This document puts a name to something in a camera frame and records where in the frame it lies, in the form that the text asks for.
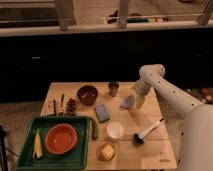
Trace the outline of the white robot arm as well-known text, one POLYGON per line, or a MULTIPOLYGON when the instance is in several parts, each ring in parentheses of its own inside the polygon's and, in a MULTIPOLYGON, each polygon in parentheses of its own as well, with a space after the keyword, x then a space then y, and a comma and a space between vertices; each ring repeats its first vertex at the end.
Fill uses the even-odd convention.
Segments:
POLYGON ((153 87, 184 118, 177 171, 213 171, 213 105, 166 81, 162 64, 144 65, 139 75, 134 86, 138 95, 153 87))

